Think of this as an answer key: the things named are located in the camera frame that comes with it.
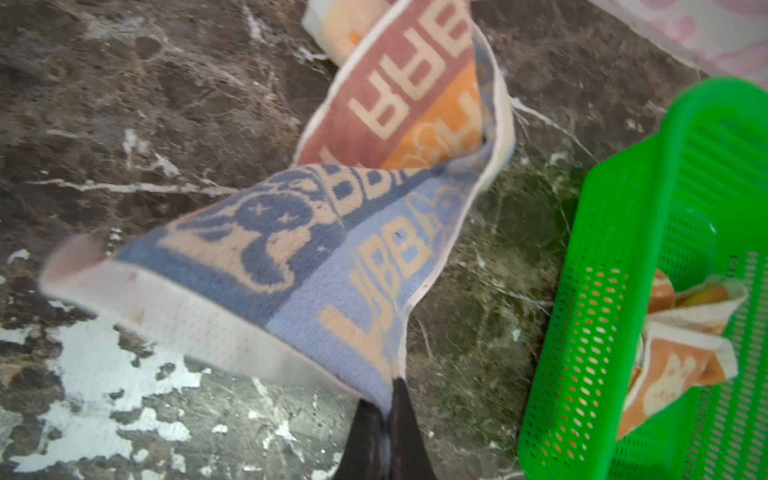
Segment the green plastic basket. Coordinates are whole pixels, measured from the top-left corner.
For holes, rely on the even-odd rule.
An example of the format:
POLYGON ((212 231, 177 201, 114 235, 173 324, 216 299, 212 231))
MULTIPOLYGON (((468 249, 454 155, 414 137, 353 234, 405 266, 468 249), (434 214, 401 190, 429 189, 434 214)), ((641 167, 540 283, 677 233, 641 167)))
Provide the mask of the green plastic basket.
POLYGON ((766 477, 760 87, 692 87, 587 176, 518 457, 529 479, 766 477))

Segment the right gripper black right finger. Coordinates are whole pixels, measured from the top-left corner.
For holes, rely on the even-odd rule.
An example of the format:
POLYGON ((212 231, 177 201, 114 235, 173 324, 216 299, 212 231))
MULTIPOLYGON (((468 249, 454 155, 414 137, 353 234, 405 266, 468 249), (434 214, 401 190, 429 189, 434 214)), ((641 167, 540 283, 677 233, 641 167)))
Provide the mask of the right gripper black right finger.
POLYGON ((392 408, 387 423, 390 438, 387 479, 436 480, 403 378, 393 382, 392 408))

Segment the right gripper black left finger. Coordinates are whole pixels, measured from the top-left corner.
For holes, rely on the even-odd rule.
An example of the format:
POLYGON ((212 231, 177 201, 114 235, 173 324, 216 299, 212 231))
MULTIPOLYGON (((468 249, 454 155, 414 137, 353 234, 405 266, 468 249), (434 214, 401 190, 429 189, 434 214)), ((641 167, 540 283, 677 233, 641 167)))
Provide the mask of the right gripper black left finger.
POLYGON ((357 404, 345 449, 334 480, 380 480, 383 478, 381 444, 384 420, 372 403, 357 404))

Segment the striped rabbit text towel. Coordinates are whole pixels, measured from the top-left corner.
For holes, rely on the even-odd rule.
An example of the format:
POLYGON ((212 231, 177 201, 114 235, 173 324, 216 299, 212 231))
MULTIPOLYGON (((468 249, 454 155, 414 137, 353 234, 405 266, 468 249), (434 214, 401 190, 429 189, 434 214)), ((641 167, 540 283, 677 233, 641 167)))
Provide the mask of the striped rabbit text towel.
POLYGON ((105 255, 89 236, 41 291, 220 369, 383 411, 408 317, 509 160, 505 81, 466 1, 311 1, 337 64, 291 166, 105 255))

